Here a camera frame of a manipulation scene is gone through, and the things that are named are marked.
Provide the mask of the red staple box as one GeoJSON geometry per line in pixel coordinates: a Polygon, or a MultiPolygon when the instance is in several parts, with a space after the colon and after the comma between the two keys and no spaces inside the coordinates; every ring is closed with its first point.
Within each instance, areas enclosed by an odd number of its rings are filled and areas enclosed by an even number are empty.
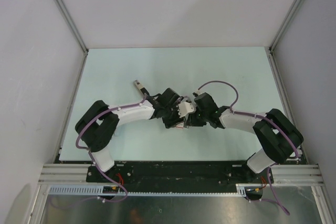
{"type": "Polygon", "coordinates": [[[188,126],[186,126],[184,122],[181,122],[181,123],[177,124],[175,126],[175,128],[177,128],[177,129],[187,129],[188,126]]]}

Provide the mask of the beige black small stapler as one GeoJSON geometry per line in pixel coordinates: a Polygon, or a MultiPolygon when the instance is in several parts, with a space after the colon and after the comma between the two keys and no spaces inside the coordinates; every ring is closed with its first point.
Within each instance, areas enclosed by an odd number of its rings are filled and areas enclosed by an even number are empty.
{"type": "Polygon", "coordinates": [[[143,86],[143,84],[139,80],[134,80],[133,83],[143,97],[150,95],[149,91],[143,86]]]}

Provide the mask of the light blue white stapler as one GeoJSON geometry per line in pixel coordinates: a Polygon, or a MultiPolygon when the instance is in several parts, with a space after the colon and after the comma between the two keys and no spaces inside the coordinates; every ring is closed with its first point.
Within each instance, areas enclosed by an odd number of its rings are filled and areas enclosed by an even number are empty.
{"type": "Polygon", "coordinates": [[[116,128],[116,130],[113,133],[113,136],[118,137],[121,134],[121,127],[116,128]]]}

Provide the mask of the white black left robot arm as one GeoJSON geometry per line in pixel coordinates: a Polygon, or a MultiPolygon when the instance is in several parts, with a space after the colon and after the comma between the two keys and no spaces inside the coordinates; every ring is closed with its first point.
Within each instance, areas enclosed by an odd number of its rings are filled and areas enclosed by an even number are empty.
{"type": "Polygon", "coordinates": [[[76,147],[88,151],[99,168],[98,176],[105,182],[112,181],[116,175],[108,145],[118,127],[135,121],[161,118],[169,129],[181,124],[189,114],[195,112],[189,97],[182,97],[170,88],[154,96],[143,86],[138,89],[143,96],[140,102],[112,108],[98,100],[75,126],[78,133],[76,147]]]}

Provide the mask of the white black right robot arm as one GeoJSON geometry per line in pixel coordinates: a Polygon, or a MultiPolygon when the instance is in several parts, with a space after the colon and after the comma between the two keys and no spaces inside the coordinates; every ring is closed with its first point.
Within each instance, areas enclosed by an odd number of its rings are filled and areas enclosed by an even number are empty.
{"type": "Polygon", "coordinates": [[[292,154],[298,157],[297,148],[304,138],[300,131],[278,109],[266,113],[234,111],[228,106],[218,107],[208,93],[194,93],[196,111],[188,115],[187,125],[200,127],[209,124],[217,129],[235,129],[256,135],[261,150],[244,163],[243,179],[254,183],[267,167],[285,162],[292,154]]]}

